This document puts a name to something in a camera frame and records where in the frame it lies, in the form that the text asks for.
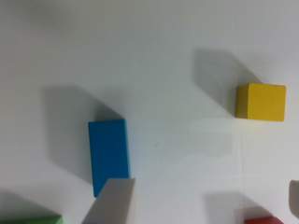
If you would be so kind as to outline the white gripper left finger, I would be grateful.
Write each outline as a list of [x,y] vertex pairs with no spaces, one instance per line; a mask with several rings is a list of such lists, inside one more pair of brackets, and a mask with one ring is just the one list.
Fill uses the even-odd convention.
[[135,224],[134,178],[110,178],[81,224]]

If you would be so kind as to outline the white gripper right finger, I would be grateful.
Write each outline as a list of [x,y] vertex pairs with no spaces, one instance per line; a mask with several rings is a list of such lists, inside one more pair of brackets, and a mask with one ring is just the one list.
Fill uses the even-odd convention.
[[299,181],[292,180],[289,185],[289,207],[292,214],[299,218]]

